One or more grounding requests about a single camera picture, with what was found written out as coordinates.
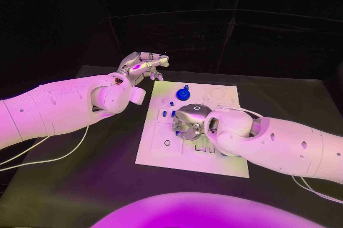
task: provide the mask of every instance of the screw hole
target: screw hole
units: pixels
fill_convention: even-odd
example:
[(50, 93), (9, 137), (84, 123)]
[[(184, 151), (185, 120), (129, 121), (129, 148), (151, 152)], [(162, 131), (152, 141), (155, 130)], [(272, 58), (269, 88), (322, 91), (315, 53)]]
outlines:
[(306, 148), (306, 143), (305, 143), (305, 141), (302, 141), (301, 146), (302, 146), (303, 149)]

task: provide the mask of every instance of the blue object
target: blue object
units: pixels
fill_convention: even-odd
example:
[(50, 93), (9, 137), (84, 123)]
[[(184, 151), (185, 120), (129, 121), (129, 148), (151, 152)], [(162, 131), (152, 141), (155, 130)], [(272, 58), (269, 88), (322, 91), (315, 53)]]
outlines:
[(187, 85), (185, 85), (184, 88), (179, 89), (179, 90), (175, 92), (175, 97), (177, 97), (177, 99), (181, 100), (181, 101), (185, 101), (185, 100), (188, 99), (188, 97), (190, 97), (190, 92), (188, 92), (187, 89), (188, 89), (188, 87), (187, 87)]

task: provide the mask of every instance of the white panel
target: white panel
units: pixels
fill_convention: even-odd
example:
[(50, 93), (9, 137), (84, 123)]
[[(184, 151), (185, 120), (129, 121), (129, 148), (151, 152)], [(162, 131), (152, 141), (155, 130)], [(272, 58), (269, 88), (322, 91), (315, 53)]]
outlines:
[[(184, 85), (188, 85), (190, 98), (179, 101), (175, 92)], [(155, 81), (135, 163), (247, 178), (247, 162), (241, 157), (223, 156), (204, 135), (195, 141), (185, 141), (171, 130), (171, 112), (195, 103), (204, 104), (210, 109), (217, 104), (240, 107), (237, 88)]]

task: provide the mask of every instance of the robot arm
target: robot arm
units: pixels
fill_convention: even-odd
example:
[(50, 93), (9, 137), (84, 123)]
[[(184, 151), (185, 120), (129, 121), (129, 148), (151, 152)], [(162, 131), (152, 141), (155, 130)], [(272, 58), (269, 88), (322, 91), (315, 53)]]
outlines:
[(141, 104), (143, 76), (162, 80), (155, 66), (168, 57), (133, 52), (115, 73), (47, 83), (0, 101), (0, 149), (22, 140), (69, 133)]
[[(224, 155), (241, 156), (253, 164), (283, 174), (343, 184), (343, 137), (253, 112), (257, 119), (252, 119), (240, 108), (217, 106), (208, 111), (197, 104), (175, 111), (172, 130), (179, 128), (181, 122), (188, 125), (187, 132), (177, 134), (182, 139), (195, 139), (201, 132)], [(195, 130), (191, 117), (197, 119)]]

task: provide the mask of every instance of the table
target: table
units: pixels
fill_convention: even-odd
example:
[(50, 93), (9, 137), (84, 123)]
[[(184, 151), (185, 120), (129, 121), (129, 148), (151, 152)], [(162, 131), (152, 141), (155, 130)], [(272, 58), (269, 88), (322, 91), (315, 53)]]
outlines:
[[(115, 70), (83, 66), (77, 77)], [(343, 118), (319, 80), (161, 72), (167, 81), (233, 85), (241, 108), (343, 135)], [(299, 188), (288, 175), (250, 163), (249, 179), (133, 164), (152, 85), (148, 79), (139, 83), (146, 91), (142, 105), (129, 103), (120, 114), (89, 126), (81, 145), (64, 159), (17, 170), (0, 199), (0, 225), (89, 227), (142, 198), (204, 192), (246, 198), (326, 227), (341, 227), (343, 206)], [(80, 129), (50, 137), (28, 152), (24, 162), (64, 155), (83, 132)], [(315, 190), (343, 199), (341, 185), (319, 179), (306, 181)]]

